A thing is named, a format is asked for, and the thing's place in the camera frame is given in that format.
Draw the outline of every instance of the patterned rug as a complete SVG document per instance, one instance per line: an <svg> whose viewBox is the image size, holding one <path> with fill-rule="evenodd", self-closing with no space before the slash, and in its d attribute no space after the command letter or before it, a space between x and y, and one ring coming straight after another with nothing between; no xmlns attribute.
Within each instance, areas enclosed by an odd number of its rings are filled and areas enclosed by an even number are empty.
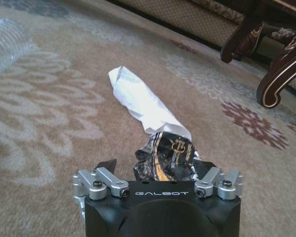
<svg viewBox="0 0 296 237"><path fill-rule="evenodd" d="M112 94L108 72L120 65L192 133L203 160L244 173L240 236L296 236L296 98L283 91L264 109L259 65L225 64L217 51L92 2L0 0L0 19L24 24L36 44L0 76L0 237L82 237L71 175L117 158L117 176L134 179L148 135Z"/></svg>

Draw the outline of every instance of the white paper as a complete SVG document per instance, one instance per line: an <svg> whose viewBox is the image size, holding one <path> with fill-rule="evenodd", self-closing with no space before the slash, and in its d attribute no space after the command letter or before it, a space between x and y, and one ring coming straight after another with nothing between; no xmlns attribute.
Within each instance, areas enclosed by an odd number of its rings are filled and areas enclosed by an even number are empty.
<svg viewBox="0 0 296 237"><path fill-rule="evenodd" d="M142 122L146 133L166 131L192 141L190 132L138 76L121 66L111 70L109 77L114 96Z"/></svg>

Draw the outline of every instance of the screw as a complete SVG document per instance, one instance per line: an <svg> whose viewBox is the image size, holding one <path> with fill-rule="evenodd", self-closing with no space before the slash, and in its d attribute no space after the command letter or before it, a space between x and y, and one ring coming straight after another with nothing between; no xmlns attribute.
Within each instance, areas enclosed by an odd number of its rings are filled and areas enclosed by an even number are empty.
<svg viewBox="0 0 296 237"><path fill-rule="evenodd" d="M129 190L128 189L122 190L121 196L122 196L122 198L128 197L129 196Z"/></svg>
<svg viewBox="0 0 296 237"><path fill-rule="evenodd" d="M205 191L203 189L198 189L196 190L195 194L199 197L199 198L203 198L205 196Z"/></svg>
<svg viewBox="0 0 296 237"><path fill-rule="evenodd" d="M229 188L232 186L232 182L230 180L223 180L222 185Z"/></svg>
<svg viewBox="0 0 296 237"><path fill-rule="evenodd" d="M102 186L102 181L101 180L93 181L93 186L96 187L96 188Z"/></svg>

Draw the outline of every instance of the wooden furniture leg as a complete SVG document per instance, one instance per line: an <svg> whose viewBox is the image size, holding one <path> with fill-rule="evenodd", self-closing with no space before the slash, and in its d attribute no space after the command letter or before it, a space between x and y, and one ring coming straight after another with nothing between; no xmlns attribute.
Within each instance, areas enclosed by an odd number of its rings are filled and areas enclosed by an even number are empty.
<svg viewBox="0 0 296 237"><path fill-rule="evenodd" d="M222 47L221 60L225 63L230 63L232 60L232 54L236 51L237 47L260 23L260 20L246 16L243 19L241 25L239 25L238 29L232 33L232 35Z"/></svg>
<svg viewBox="0 0 296 237"><path fill-rule="evenodd" d="M261 42L261 38L263 35L262 28L264 23L260 22L260 24L254 28L238 45L236 51L232 54L232 58L238 60L241 56L250 56L256 51L258 44Z"/></svg>
<svg viewBox="0 0 296 237"><path fill-rule="evenodd" d="M281 90L296 77L296 36L285 51L274 59L257 89L258 103L269 109L280 103Z"/></svg>

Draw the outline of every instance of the candy wrapper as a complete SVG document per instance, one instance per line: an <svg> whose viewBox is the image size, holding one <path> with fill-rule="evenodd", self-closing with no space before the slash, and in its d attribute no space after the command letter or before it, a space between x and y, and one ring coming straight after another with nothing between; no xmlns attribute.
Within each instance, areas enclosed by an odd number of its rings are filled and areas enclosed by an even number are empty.
<svg viewBox="0 0 296 237"><path fill-rule="evenodd" d="M198 180L197 167L202 163L193 144L186 138L158 132L135 153L136 180L190 181Z"/></svg>

